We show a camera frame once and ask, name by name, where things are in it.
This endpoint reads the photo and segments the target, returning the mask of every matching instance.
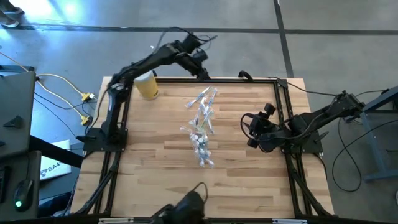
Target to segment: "yellow cable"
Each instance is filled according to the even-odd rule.
[[[80,90],[78,90],[69,80],[67,80],[66,78],[63,78],[63,77],[60,76],[60,75],[54,75],[54,74],[44,73],[44,74],[38,74],[38,75],[36,75],[36,76],[37,76],[37,77],[40,77],[40,76],[44,76],[44,75],[48,75],[48,76],[52,76],[52,77],[61,78],[62,80],[64,80],[65,82],[67,82],[70,86],[72,86],[72,88],[75,89],[81,96],[83,96],[83,93],[82,93]]]
[[[48,90],[46,87],[43,86],[43,84],[42,84],[40,81],[37,81],[37,83],[38,83],[45,91],[47,91],[47,92],[53,94],[54,96],[60,98],[61,100],[65,101],[67,104],[69,104],[69,106],[72,107],[72,108],[76,111],[76,113],[78,113],[78,114],[80,115],[80,117],[81,117],[82,119],[85,118],[75,107],[73,107],[73,105],[72,105],[71,103],[69,103],[69,101],[67,101],[66,99],[64,99],[62,96],[60,96],[60,95],[58,95],[58,94],[56,94],[56,93],[54,93],[54,92]]]
[[[19,65],[23,70],[29,72],[28,69],[26,69],[26,68],[25,68],[23,65],[21,65],[20,63],[18,63],[16,60],[14,60],[14,59],[8,57],[6,54],[4,54],[4,53],[2,53],[2,52],[0,52],[0,54],[2,54],[3,56],[5,56],[5,57],[8,58],[9,60],[12,60],[14,63],[16,63],[17,65]]]

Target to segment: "wooden tabletop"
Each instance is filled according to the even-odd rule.
[[[109,80],[110,77],[104,77],[100,96]],[[301,78],[288,81],[305,88]],[[197,103],[190,109],[184,104],[209,84],[158,85],[156,100],[143,100],[136,88],[132,93],[127,125],[129,137],[119,166],[112,216],[150,217],[164,205],[179,202],[199,182],[205,182],[209,188],[207,217],[294,216],[284,156],[279,149],[266,154],[247,146],[247,138],[239,127],[244,113],[258,113],[266,103],[276,105],[272,85],[212,85],[218,89],[213,104],[215,134],[209,135],[214,168],[198,165],[188,133],[180,131],[181,126],[188,126],[198,108]],[[306,93],[291,86],[289,92],[294,114],[310,111]],[[96,126],[104,121],[107,104],[105,97]],[[279,122],[277,113],[271,116],[271,121]],[[83,161],[73,212],[83,206],[98,185],[103,156],[103,152],[95,152]],[[303,164],[308,187],[324,208],[333,213],[321,162],[314,155],[304,154]],[[108,187],[104,192],[102,209]],[[299,200],[304,211],[301,192]]]

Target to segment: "clear plastic wrapper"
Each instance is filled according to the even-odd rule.
[[[192,100],[191,102],[187,103],[185,106],[187,108],[190,108],[196,101],[200,100],[200,98],[204,97],[207,93],[207,91],[209,91],[211,88],[211,86],[205,88],[205,90],[203,90],[194,100]]]
[[[206,132],[193,131],[186,127],[181,127],[180,130],[190,133],[189,138],[195,156],[199,160],[199,165],[205,167],[205,164],[208,164],[210,167],[214,167],[214,162],[210,159],[211,152],[208,149],[208,137]]]
[[[214,162],[210,159],[211,152],[208,149],[208,136],[206,132],[214,134],[211,118],[214,115],[214,110],[211,108],[214,98],[217,94],[216,88],[210,86],[200,93],[193,101],[185,105],[187,108],[191,107],[196,101],[200,100],[199,108],[193,120],[188,123],[192,129],[182,126],[181,131],[189,132],[189,138],[192,144],[195,156],[199,160],[199,165],[205,167],[208,164],[214,167]]]

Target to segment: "yellow container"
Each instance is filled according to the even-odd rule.
[[[156,78],[153,71],[149,71],[134,80],[139,93],[145,100],[154,100],[159,95]]]

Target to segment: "gray floor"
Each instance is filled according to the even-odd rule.
[[[11,0],[23,7],[24,24],[72,24],[113,27],[199,27],[277,29],[272,0]],[[395,0],[280,0],[286,29],[397,30],[398,3]],[[279,34],[217,33],[208,51],[205,67],[212,76],[235,77],[240,70],[254,77],[286,77]],[[37,67],[38,73],[63,75],[81,90],[97,93],[102,77],[112,75],[122,66],[151,52],[157,32],[75,32],[0,29],[1,51],[24,65]],[[182,38],[170,33],[164,41]],[[398,35],[287,35],[295,77],[305,79],[308,90],[361,93],[398,84]],[[11,64],[0,57],[0,64]],[[177,66],[162,67],[160,76],[187,76]],[[45,85],[80,103],[68,85],[46,78]],[[37,93],[62,104],[39,86]],[[365,102],[377,93],[360,96]],[[329,104],[331,98],[309,95],[313,110]],[[61,117],[75,134],[83,134],[74,111],[58,109],[45,103]],[[342,148],[337,123],[323,140],[324,160],[331,177],[334,157]],[[357,124],[342,124],[346,142],[363,133]],[[35,103],[32,134],[54,142],[74,139],[73,135],[45,108]],[[376,171],[366,139],[350,147],[363,174]],[[354,187],[358,173],[346,154],[337,162],[337,181],[345,188]],[[330,193],[337,215],[385,222],[398,222],[395,192],[398,179],[363,182],[354,193],[341,191],[329,178]]]

